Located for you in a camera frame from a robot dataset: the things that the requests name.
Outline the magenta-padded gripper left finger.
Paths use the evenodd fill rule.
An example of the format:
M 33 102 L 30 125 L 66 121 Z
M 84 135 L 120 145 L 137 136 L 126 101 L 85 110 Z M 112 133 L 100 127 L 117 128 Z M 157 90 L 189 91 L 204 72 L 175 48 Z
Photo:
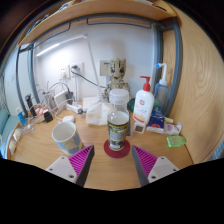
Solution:
M 90 145 L 69 157 L 59 157 L 47 168 L 47 171 L 83 187 L 85 185 L 94 154 L 94 146 Z

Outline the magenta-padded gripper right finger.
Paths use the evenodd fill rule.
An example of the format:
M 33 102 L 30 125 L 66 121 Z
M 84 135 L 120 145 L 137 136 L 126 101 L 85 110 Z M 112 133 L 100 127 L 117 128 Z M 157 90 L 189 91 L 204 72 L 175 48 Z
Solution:
M 132 146 L 132 157 L 141 186 L 148 185 L 176 171 L 176 166 L 165 156 L 156 157 L 135 145 Z

